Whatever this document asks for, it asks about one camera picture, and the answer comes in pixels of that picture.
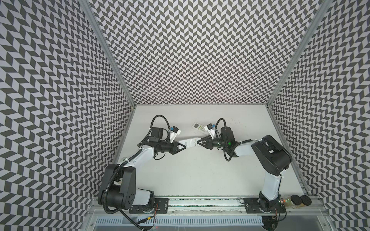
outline black cable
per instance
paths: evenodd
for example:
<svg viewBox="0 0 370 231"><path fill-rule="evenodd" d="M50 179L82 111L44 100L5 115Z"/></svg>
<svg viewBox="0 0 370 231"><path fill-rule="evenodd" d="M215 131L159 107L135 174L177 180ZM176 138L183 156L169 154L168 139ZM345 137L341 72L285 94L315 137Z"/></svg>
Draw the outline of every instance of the black cable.
<svg viewBox="0 0 370 231"><path fill-rule="evenodd" d="M128 161L125 161L123 162L120 166L118 166L118 168L116 168L116 170L114 170L111 178L109 178L109 181L108 181L108 184L107 184L107 187L105 188L105 191L102 195L102 198L101 198L101 205L103 206L103 209L104 211L107 213L107 214L113 214L113 213L116 213L120 210L120 208L116 208L114 210L110 210L108 208L108 205L107 205L107 196L108 196L108 192L109 192L109 189L114 181L114 178L116 177L116 175L118 174L118 172L120 172L123 167L130 161L132 161L135 157L137 157L139 154L141 153L141 148L138 150L137 153L135 153L133 156L131 156Z"/></svg>
<svg viewBox="0 0 370 231"><path fill-rule="evenodd" d="M167 120L164 116L162 116L162 115L156 115L155 117L153 117L152 122L150 123L150 127L149 127L149 132L148 132L148 134L144 137L144 139L142 139L142 140L140 141L140 143L138 144L138 147L140 147L140 146L141 146L141 144L142 144L144 141L146 141L146 140L147 140L147 138L148 138L149 134L152 132L153 123L154 123L155 119L156 119L156 118L158 118L158 117L162 117L162 118L166 121L166 124L167 124L167 127L168 127L166 142L168 142L168 141L169 141L171 127L169 126L168 120Z"/></svg>
<svg viewBox="0 0 370 231"><path fill-rule="evenodd" d="M219 136L218 136L218 130L217 130L217 126L218 126L218 123L220 122L220 121L222 121L223 122L223 126L224 127L226 127L226 121L225 121L225 119L224 118L220 118L218 121L217 121L217 123L216 123L216 125L215 125L215 132L216 132L216 138L217 138L217 141L218 141L218 143L219 144L221 144L222 143L222 141L220 140L220 138L219 138ZM231 154L229 154L228 153L228 155L229 155L229 158L227 158L226 157L226 150L228 150L228 148L227 148L227 137L225 138L225 142L224 142L224 144L223 144L223 156L225 157L225 160L226 161L230 161L231 160L231 157L232 157L232 155Z"/></svg>
<svg viewBox="0 0 370 231"><path fill-rule="evenodd" d="M159 159L156 159L157 155L158 155L158 153L153 156L153 159L160 160L160 159L162 159L166 155L166 153L164 153L163 156L161 158L159 158Z"/></svg>
<svg viewBox="0 0 370 231"><path fill-rule="evenodd" d="M147 226L140 226L140 225L138 225L136 222L134 222L124 211L122 211L121 209L120 209L120 213L122 213L122 215L127 219L127 220L129 220L134 226L136 226L138 229L141 229L141 230L144 230L144 231L147 231L147 230L150 230L151 228L153 228L153 226L149 226L149 227L147 227Z"/></svg>

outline mounting plate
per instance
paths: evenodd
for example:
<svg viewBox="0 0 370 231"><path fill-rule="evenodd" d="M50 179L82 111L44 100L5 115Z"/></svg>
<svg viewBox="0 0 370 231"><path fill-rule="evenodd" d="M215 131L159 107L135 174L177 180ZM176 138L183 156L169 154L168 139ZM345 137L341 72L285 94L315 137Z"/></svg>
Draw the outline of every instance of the mounting plate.
<svg viewBox="0 0 370 231"><path fill-rule="evenodd" d="M259 208L259 203L258 203L259 198L243 198L244 201L244 207L247 213L261 213L262 210ZM277 206L274 208L277 210L277 213L285 213L285 207L282 206L282 204L277 203Z"/></svg>
<svg viewBox="0 0 370 231"><path fill-rule="evenodd" d="M167 213L168 210L168 198L155 198L154 199L154 208L158 205L157 213Z"/></svg>
<svg viewBox="0 0 370 231"><path fill-rule="evenodd" d="M168 198L163 197L163 198L154 198L153 202L153 207L151 207L150 210L144 210L143 205L135 205L130 208L128 211L129 213L134 213L134 214L152 214L154 213L154 209L157 207L158 204L158 209L157 213L167 213L168 210Z"/></svg>

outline black lid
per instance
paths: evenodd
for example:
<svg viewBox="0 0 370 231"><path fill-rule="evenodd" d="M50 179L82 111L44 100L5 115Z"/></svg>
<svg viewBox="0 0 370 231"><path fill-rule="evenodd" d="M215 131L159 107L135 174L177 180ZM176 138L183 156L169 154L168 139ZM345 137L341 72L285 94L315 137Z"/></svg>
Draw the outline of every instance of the black lid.
<svg viewBox="0 0 370 231"><path fill-rule="evenodd" d="M301 196L301 199L302 199L302 203L304 205L310 205L310 204L312 204L311 198L309 196L307 196L307 195Z"/></svg>
<svg viewBox="0 0 370 231"><path fill-rule="evenodd" d="M302 204L302 199L298 195L292 195L290 197L290 200L293 202L295 205L300 205Z"/></svg>

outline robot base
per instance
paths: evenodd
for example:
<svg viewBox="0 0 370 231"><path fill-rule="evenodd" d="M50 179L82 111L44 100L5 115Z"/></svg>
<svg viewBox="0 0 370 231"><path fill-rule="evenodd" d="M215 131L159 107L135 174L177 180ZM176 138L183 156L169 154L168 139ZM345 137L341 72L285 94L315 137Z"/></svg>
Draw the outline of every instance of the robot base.
<svg viewBox="0 0 370 231"><path fill-rule="evenodd" d="M247 213L285 213L285 207L279 203L279 197L273 201L268 201L260 192L260 197L243 198L244 207Z"/></svg>
<svg viewBox="0 0 370 231"><path fill-rule="evenodd" d="M155 198L154 192L150 191L150 199L148 204L146 205L133 205L129 213L135 214L146 214L146 213L154 213L154 210L157 208L157 213L167 213L168 209L168 198Z"/></svg>

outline metal frame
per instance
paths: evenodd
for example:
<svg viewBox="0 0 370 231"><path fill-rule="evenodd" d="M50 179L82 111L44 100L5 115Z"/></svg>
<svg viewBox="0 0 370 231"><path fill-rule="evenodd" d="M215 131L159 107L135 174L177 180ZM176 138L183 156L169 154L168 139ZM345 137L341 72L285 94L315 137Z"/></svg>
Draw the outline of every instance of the metal frame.
<svg viewBox="0 0 370 231"><path fill-rule="evenodd" d="M188 106L188 105L266 105L266 103L138 103L137 106Z"/></svg>
<svg viewBox="0 0 370 231"><path fill-rule="evenodd" d="M128 117L128 121L127 121L126 127L124 129L124 134L122 135L121 140L120 140L120 144L118 145L118 148L117 148L117 150L114 154L112 164L117 164L118 163L118 160L119 160L122 148L123 148L123 144L125 143L125 140L126 140L128 129L130 128L132 119L134 118L135 110L136 110L136 107L131 111L130 116Z"/></svg>
<svg viewBox="0 0 370 231"><path fill-rule="evenodd" d="M279 79L275 89L272 91L272 94L271 94L270 98L267 100L267 106L268 107L270 107L274 103L276 97L278 96L281 89L285 85L285 82L288 80L291 72L293 71L295 65L297 64L297 62L299 60L299 58L301 57L301 55L305 51L306 46L310 42L311 38L315 34L315 31L316 31L317 27L319 26L319 23L324 18L325 14L328 11L332 2L333 2L333 0L323 0L322 4L319 6L319 9L317 10L316 14L313 16L311 23L309 24L305 34L302 37L302 40L298 44L296 51L294 52L292 58L290 59L290 61L288 63L288 66L284 70L284 73L281 76L281 78Z"/></svg>
<svg viewBox="0 0 370 231"><path fill-rule="evenodd" d="M101 28L100 28L98 22L96 21L96 17L93 14L93 11L91 10L89 0L78 0L78 2L80 3L80 6L81 6L83 12L85 13L86 18L87 18L88 22L90 23L90 26L91 26L93 32L95 33L95 36L98 39L98 41L101 45L101 48L104 51L104 54L106 55L106 57L108 59L108 62L110 63L110 65L112 67L112 70L113 70L114 74L117 77L118 82L120 83L120 86L123 90L123 93L125 94L125 96L128 100L128 103L131 106L134 107L135 102L134 102L134 100L133 100L133 98L130 94L130 91L128 90L128 88L126 86L124 77L122 76L122 73L120 72L120 69L117 65L117 62L115 61L115 59L112 55L112 51L108 46L107 40L103 36Z"/></svg>
<svg viewBox="0 0 370 231"><path fill-rule="evenodd" d="M117 76L117 80L119 81L124 94L126 95L130 105L135 107L136 106L135 102L130 94L129 89L127 88L125 84L124 78L118 68L117 63L115 59L113 58L112 52L107 44L105 37L103 36L101 28L96 21L96 18L90 7L90 3L88 2L88 0L79 0L79 3L88 21L90 22L90 25L95 33L95 36L100 42L102 49L105 55L107 56L109 63L112 66L114 73ZM314 15L310 25L308 26L307 31L303 35L302 40L298 44L298 47L295 53L293 54L291 60L289 61L287 68L285 69L282 77L277 83L277 86L274 88L270 98L268 99L266 103L211 103L211 104L209 103L194 103L194 104L191 104L191 103L188 103L188 104L159 103L159 104L138 104L138 105L155 106L155 105L261 105L261 104L264 104L266 105L266 109L279 135L282 145L292 154L291 149L288 145L288 142L285 139L283 132L280 129L279 124L274 117L274 114L271 110L271 105L274 103L276 97L278 96L281 89L285 85L288 77L290 76L299 58L303 54L306 46L308 45L309 41L314 35L319 23L324 18L331 3L332 3L332 0L323 0L322 4L319 6L318 11ZM133 119L135 109L136 108L134 108L132 112L130 113L129 120L125 128L125 133L121 138L119 147L113 159L113 163L118 162L118 158L122 150L123 144L125 142L126 135L128 133L131 121ZM306 181L304 180L304 177L302 173L300 172L295 159L292 162L292 168L294 169L294 172L302 188L304 188L305 191L310 195L310 189ZM241 205L240 202L238 201L238 199L241 197L242 196L240 197L170 197L170 201L168 205L168 213L159 214L159 216L177 215L177 214L180 214L180 215L220 215L220 214L224 214L224 215L244 215L245 216L246 215L245 209L243 205ZM303 207L299 209L288 209L287 211L289 212L289 215L316 215L324 231L335 230L335 227L333 223L331 222L331 219L328 216L327 210L325 209L321 199L316 196L310 196L310 198L312 199L314 206ZM81 227L82 228L81 230L92 231L94 229L97 217L99 215L106 215L106 213L104 212L102 207L97 204L96 198L93 198L91 207L89 211L86 213L86 217Z"/></svg>

